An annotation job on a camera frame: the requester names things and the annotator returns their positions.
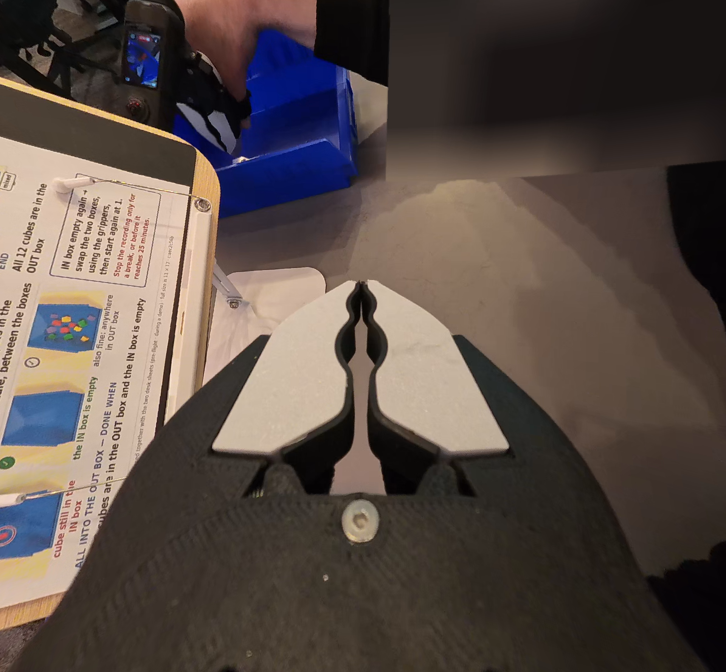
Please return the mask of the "blue plastic bin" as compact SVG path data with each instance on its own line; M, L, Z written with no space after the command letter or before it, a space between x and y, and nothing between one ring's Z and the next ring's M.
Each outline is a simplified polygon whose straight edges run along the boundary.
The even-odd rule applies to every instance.
M220 218L337 191L357 175L349 73L275 31L261 32L248 69L252 114L233 154L177 114L174 133L198 149L221 186Z

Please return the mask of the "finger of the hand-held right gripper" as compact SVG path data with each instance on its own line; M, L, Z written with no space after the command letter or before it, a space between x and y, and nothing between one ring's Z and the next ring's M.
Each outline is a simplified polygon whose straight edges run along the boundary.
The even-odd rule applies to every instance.
M210 124L210 131L216 137L220 147L227 153L234 153L238 137L235 135L228 116L223 112L213 111L207 120Z
M194 106L184 103L177 103L177 112L179 112L206 141L223 151L227 151L226 143L222 139L222 133L219 132L218 128L213 125L209 117L199 112Z

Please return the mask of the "person's right hand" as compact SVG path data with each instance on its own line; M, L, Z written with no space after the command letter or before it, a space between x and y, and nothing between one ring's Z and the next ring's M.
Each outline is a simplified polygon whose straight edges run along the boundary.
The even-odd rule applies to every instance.
M260 0L175 0L186 40L213 64L236 101L247 94L249 63L256 51Z

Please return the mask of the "wooden display board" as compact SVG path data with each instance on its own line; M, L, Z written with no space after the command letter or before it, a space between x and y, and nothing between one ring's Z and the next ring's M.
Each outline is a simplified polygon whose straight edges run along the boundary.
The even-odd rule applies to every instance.
M73 102L62 96L45 93L35 87L1 77L2 102L9 102L13 96L25 93L33 99L44 101L41 111L45 116L50 103L63 109L75 109L102 120L123 124L124 130L132 128L159 135L167 141L177 141L190 148L191 145L155 128L104 112L94 107ZM211 163L195 149L195 173L192 187L183 196L190 197L190 218L185 233L185 253L181 266L180 288L178 290L177 312L174 324L174 345L171 353L171 369L166 393L165 423L202 386L207 355L211 315L213 314L213 266L215 263L216 232L219 227L219 206L221 189L219 179ZM206 201L208 210L200 211L197 203ZM1 630L16 628L50 616L61 602L65 592L53 594L28 602L2 607Z

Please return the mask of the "metal support rod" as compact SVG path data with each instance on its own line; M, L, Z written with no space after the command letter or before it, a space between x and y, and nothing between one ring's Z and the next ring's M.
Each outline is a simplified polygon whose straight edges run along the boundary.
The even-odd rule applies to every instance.
M228 307L233 310L238 309L244 299L217 261L214 262L212 281L215 290L223 296Z

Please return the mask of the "printed instruction sheet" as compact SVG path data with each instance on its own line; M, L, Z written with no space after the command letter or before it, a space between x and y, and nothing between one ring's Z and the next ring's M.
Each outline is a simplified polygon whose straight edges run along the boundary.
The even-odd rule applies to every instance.
M2 607L64 592L152 439L179 185L1 139Z

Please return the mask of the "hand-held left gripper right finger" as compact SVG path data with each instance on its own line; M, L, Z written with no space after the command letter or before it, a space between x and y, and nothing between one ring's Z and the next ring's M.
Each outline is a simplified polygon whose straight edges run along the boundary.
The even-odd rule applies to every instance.
M373 362L368 442L390 494L413 494L437 464L510 450L453 334L434 315L376 280L361 286Z

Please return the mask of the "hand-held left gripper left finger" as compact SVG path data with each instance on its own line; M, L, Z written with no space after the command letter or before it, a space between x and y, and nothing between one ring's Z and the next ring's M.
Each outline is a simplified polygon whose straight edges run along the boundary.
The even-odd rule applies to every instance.
M309 493L330 490L350 451L360 285L347 281L303 306L267 338L212 450L291 466Z

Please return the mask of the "black chair base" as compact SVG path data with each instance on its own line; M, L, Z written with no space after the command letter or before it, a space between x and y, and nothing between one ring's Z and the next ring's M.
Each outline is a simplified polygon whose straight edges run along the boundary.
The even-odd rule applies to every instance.
M128 0L98 0L115 20L123 21ZM94 8L80 0L90 13ZM16 78L30 87L72 99L71 71L104 71L113 83L121 79L117 69L87 59L84 51L104 40L102 29L83 40L73 40L54 22L59 0L1 0L1 63Z

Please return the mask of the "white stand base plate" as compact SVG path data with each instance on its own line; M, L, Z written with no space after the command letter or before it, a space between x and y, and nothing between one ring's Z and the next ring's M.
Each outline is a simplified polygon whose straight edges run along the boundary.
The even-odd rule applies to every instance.
M271 334L288 316L326 292L325 278L314 268L252 270L227 276L244 301L238 309L233 310L216 291L204 384L253 340L260 335Z

